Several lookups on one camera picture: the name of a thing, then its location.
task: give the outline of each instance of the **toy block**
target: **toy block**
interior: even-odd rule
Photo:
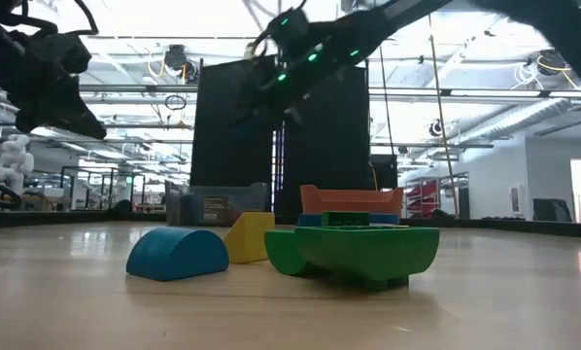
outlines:
[[[264,235],[269,260],[278,272],[299,276],[316,270],[299,254],[297,235],[291,230],[271,230]]]
[[[228,269],[222,240],[205,229],[159,227],[137,241],[126,272],[155,281],[173,281]]]
[[[295,234],[308,263],[374,286],[426,271],[439,245],[438,228],[298,227]]]
[[[319,227],[321,225],[321,214],[299,214],[297,225],[302,228]]]
[[[370,214],[370,224],[377,225],[398,225],[400,219],[396,214]]]
[[[275,229],[273,213],[243,213],[223,239],[230,262],[253,263],[266,260],[264,234],[273,229]]]
[[[362,212],[334,212],[325,211],[321,218],[321,226],[341,227],[341,226],[369,226],[370,213]]]

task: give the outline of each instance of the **ceiling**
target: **ceiling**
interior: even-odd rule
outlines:
[[[300,0],[85,2],[95,16],[100,35],[83,38],[93,59],[87,72],[81,76],[81,82],[82,85],[97,86],[88,90],[102,91],[104,85],[171,85],[179,88],[181,82],[172,72],[165,71],[160,77],[156,76],[161,68],[162,55],[169,45],[184,45],[190,59],[194,62],[203,59],[205,65],[241,59],[250,38],[254,38],[271,19],[267,13],[275,14],[296,6]],[[332,20],[344,16],[340,5],[341,0],[308,0],[305,10],[311,20]],[[35,0],[31,2],[30,15],[55,22],[60,31],[88,28],[84,14],[71,0]],[[33,32],[31,28],[23,30]],[[570,82],[564,75],[546,77],[524,67],[529,57],[537,57],[539,51],[551,49],[532,27],[508,17],[482,12],[464,1],[456,1],[432,15],[432,28],[423,18],[399,30],[384,42],[380,51],[369,57],[373,143],[389,142],[388,118],[395,143],[436,142],[437,139],[428,133],[439,116],[436,95],[428,91],[435,86],[429,40],[431,31],[435,37],[440,86],[486,90],[475,97],[444,98],[443,116],[451,142],[456,143],[458,135],[514,105],[537,101],[534,98],[519,99],[520,96],[516,95],[500,96],[496,89],[581,88],[581,81],[574,72],[566,73]],[[384,101],[384,87],[389,89],[389,108]],[[55,146],[104,161],[183,161],[187,168],[184,166],[181,170],[188,171],[193,131],[185,125],[193,125],[197,95],[195,92],[180,92],[188,105],[183,111],[171,112],[161,102],[169,94],[150,96],[120,90],[83,92],[90,109],[111,127],[108,142],[87,140],[63,130],[46,128],[36,130],[35,139],[43,142],[51,139]],[[158,108],[161,118],[154,108]],[[572,123],[574,118],[581,119],[580,107],[574,107],[573,113],[574,117],[570,117],[569,111],[566,116],[556,116],[542,126],[554,127]],[[168,115],[171,116],[169,121],[166,119]],[[14,120],[12,112],[7,110],[2,117],[1,123]],[[163,128],[159,126],[161,121],[164,125],[174,126]],[[2,136],[10,132],[16,131],[0,128]],[[167,144],[167,140],[180,140],[182,144]],[[389,153],[390,147],[375,146],[373,152]],[[165,170],[176,171],[172,167],[161,167],[158,171]]]

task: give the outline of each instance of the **ceiling light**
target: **ceiling light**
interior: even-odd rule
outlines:
[[[142,78],[144,80],[144,82],[148,82],[148,83],[153,83],[155,85],[158,85],[158,83],[156,82],[156,80],[151,77],[151,76],[146,76],[144,78]]]
[[[165,166],[158,165],[158,164],[157,165],[154,165],[154,164],[151,164],[151,165],[142,165],[142,167],[144,169],[151,170],[151,171],[163,171],[163,170],[167,170],[167,168]]]
[[[398,168],[399,169],[420,169],[420,168],[426,168],[429,167],[428,164],[406,164],[406,165],[400,165]]]
[[[371,94],[383,94],[384,90],[382,88],[369,88],[368,93]],[[386,93],[388,95],[408,95],[408,96],[436,96],[437,90],[433,88],[387,88]]]
[[[106,168],[99,168],[99,167],[89,167],[89,168],[82,168],[82,170],[87,170],[87,171],[93,171],[93,172],[112,172],[112,168],[111,167],[106,167]]]
[[[105,162],[96,162],[96,161],[87,161],[85,159],[79,159],[79,166],[80,167],[85,167],[85,166],[103,166],[103,167],[113,167],[113,168],[117,168],[118,165],[116,163],[105,163]]]
[[[87,150],[85,148],[83,148],[81,146],[78,146],[78,145],[74,145],[74,144],[68,143],[68,142],[64,142],[63,145],[66,146],[66,147],[68,147],[68,148],[71,148],[71,149],[73,149],[75,151],[87,152]]]
[[[44,136],[44,137],[55,137],[55,136],[59,136],[59,134],[55,131],[52,131],[50,129],[47,129],[45,127],[36,127],[35,129],[33,129],[31,131],[32,134],[34,135],[38,135],[38,136]]]
[[[158,164],[158,160],[127,160],[129,164]]]
[[[118,153],[118,152],[114,152],[114,151],[93,151],[94,153],[96,153],[97,155],[101,156],[101,157],[105,157],[105,158],[113,158],[113,159],[124,159],[124,158],[128,158],[127,156]]]
[[[554,91],[550,97],[581,97],[581,91]]]
[[[487,96],[487,97],[536,97],[540,91],[518,91],[518,90],[453,90],[453,96]]]
[[[124,138],[114,132],[108,132],[105,140],[123,140]]]
[[[174,154],[178,153],[178,151],[170,145],[165,145],[165,144],[161,144],[161,143],[153,143],[151,144],[153,150],[155,150],[156,152],[159,152],[160,154],[164,155],[164,156],[173,156]]]

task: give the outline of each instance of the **black curtain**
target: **black curtain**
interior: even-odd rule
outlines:
[[[327,190],[373,189],[366,70],[353,67],[332,77],[297,105],[303,125],[287,122],[282,189],[276,214],[301,213],[301,185]]]
[[[266,57],[273,65],[273,58]],[[240,84],[252,69],[249,61],[202,68],[198,85],[191,155],[192,186],[249,186],[271,183],[273,127],[266,122],[232,128]]]

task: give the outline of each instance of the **cable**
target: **cable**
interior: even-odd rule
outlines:
[[[262,23],[260,23],[258,16],[256,15],[254,9],[252,8],[252,1],[243,0],[243,4],[245,5],[245,8],[248,10],[248,13],[250,13],[250,16],[256,23],[258,30],[260,30],[260,35],[258,35],[258,37],[254,40],[253,43],[248,44],[248,48],[252,50],[252,57],[254,57],[256,55],[256,49],[258,48],[258,45],[262,41],[264,41],[264,49],[262,50],[262,53],[259,55],[259,57],[263,57],[266,55],[267,50],[269,48],[268,43],[265,40],[269,36],[269,31],[262,25]]]
[[[68,34],[74,34],[74,35],[97,35],[98,34],[98,26],[96,26],[96,20],[94,19],[94,16],[92,15],[92,12],[85,5],[84,0],[75,0],[75,3],[77,5],[79,5],[79,8],[84,12],[85,17],[87,18],[87,21],[89,22],[89,26],[90,26],[91,29],[75,30],[75,31],[69,32]]]
[[[536,69],[536,67],[534,65],[530,65],[529,67],[527,67],[526,64],[519,65],[513,71],[513,78],[515,78],[515,81],[518,84],[516,86],[512,87],[511,89],[515,89],[515,88],[518,88],[519,86],[532,83],[534,80],[536,80],[536,77],[538,76],[538,74],[539,74],[539,71]]]
[[[252,3],[257,9],[259,9],[261,12],[263,12],[265,15],[271,17],[271,18],[275,18],[278,15],[272,13],[271,11],[267,10],[264,6],[262,6],[262,4],[260,4],[260,2],[258,2],[257,0],[250,0],[250,3]]]
[[[7,26],[18,26],[24,24],[40,28],[41,31],[43,32],[42,33],[43,36],[55,34],[58,31],[57,25],[55,25],[55,23],[43,19],[30,17],[29,14],[27,14],[26,16],[5,14],[2,18],[0,18],[0,23]]]
[[[150,52],[149,58],[152,58],[152,57],[153,57],[153,52]],[[153,77],[161,78],[164,70],[165,70],[165,52],[163,53],[163,58],[161,59],[161,70],[158,72],[158,74],[155,73],[153,70],[153,62],[151,60],[148,61],[148,71],[151,73],[151,75]]]
[[[568,74],[566,74],[566,72],[563,72],[564,78],[571,84],[571,86],[575,89],[581,90],[581,87],[579,87],[578,85],[575,84],[575,82],[573,82],[573,80],[571,79],[571,77],[569,77]]]
[[[379,186],[377,186],[377,173],[375,173],[375,168],[372,166],[372,163],[369,161],[368,165],[370,165],[370,170],[372,170],[372,179],[375,183],[375,191],[379,191]]]
[[[390,121],[390,103],[388,101],[388,86],[386,84],[386,65],[384,63],[384,51],[381,45],[379,46],[379,56],[381,59],[381,77],[384,84],[384,100],[386,101],[386,118],[388,119],[388,134],[390,135],[390,148],[392,149],[392,156],[394,156],[395,155],[394,140],[392,138],[392,124]]]
[[[540,65],[541,67],[543,67],[545,69],[553,70],[556,72],[570,72],[570,71],[572,71],[571,67],[559,68],[559,67],[552,67],[550,65],[547,65],[547,64],[541,62],[541,58],[543,58],[542,55],[536,59],[536,64]]]
[[[165,98],[165,108],[170,111],[182,111],[187,107],[187,101],[179,94],[169,95]]]
[[[540,88],[540,89],[545,89],[545,87],[543,86],[543,84],[541,84],[541,82],[540,82],[540,81],[539,81],[539,80],[538,80],[536,77],[534,77],[534,80],[535,80],[535,81],[536,81],[536,83],[539,85],[539,88]]]
[[[437,70],[437,58],[435,49],[435,37],[433,36],[433,21],[428,15],[428,30],[430,31],[430,49],[433,53],[433,73],[435,74],[435,89],[437,91],[437,107],[439,108],[439,123],[442,127],[442,140],[444,142],[444,150],[446,151],[446,160],[448,161],[448,175],[450,176],[450,187],[453,200],[455,202],[455,219],[459,218],[459,203],[457,201],[457,191],[455,190],[455,176],[453,175],[453,163],[450,159],[450,151],[448,150],[448,138],[446,137],[446,128],[444,125],[444,110],[442,109],[442,97],[439,93],[439,72]]]
[[[159,110],[158,106],[154,106],[153,104],[151,104],[151,108],[153,108],[153,111],[156,113],[156,116],[161,121],[161,125],[163,125],[163,116],[161,115],[161,110]]]
[[[22,3],[20,3],[21,8],[20,8],[20,15],[24,18],[28,18],[29,17],[29,0],[22,0]]]

